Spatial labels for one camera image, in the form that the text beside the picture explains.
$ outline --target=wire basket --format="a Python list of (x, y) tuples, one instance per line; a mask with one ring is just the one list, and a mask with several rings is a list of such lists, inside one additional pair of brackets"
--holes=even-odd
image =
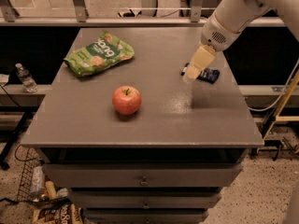
[(34, 168), (38, 165), (40, 165), (40, 160), (37, 153), (32, 148), (29, 148), (21, 172), (21, 181), (17, 194), (17, 202), (29, 203), (37, 208), (56, 208), (62, 206), (64, 203), (69, 203), (70, 201), (67, 197), (39, 202), (33, 201), (30, 195), (30, 187)]

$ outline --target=snack bag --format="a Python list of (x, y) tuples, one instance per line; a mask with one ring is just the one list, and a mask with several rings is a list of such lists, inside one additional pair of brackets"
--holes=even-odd
[(80, 208), (66, 203), (55, 209), (35, 209), (33, 224), (83, 224)]
[(115, 35), (103, 31), (91, 45), (76, 49), (64, 58), (75, 77), (86, 77), (107, 70), (134, 56), (133, 48)]

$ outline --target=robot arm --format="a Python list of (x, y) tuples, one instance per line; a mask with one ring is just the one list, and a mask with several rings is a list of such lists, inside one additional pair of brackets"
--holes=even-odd
[(195, 80), (215, 58), (228, 49), (253, 20), (273, 8), (299, 41), (299, 0), (222, 0), (203, 27), (201, 46), (194, 53), (183, 80)]

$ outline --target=drawer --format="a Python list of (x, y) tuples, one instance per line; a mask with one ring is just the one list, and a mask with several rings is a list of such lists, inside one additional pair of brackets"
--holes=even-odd
[(82, 208), (203, 208), (215, 206), (221, 195), (177, 189), (122, 189), (69, 191), (72, 203)]
[(84, 216), (90, 221), (104, 223), (190, 223), (198, 224), (208, 216), (208, 211), (190, 210), (84, 210)]
[(241, 170), (240, 164), (223, 163), (44, 165), (49, 179), (66, 188), (227, 187)]

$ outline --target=red apple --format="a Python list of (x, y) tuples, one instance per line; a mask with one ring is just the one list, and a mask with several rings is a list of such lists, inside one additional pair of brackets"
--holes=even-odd
[(112, 104), (120, 114), (132, 115), (141, 105), (140, 92), (132, 86), (118, 87), (112, 95)]

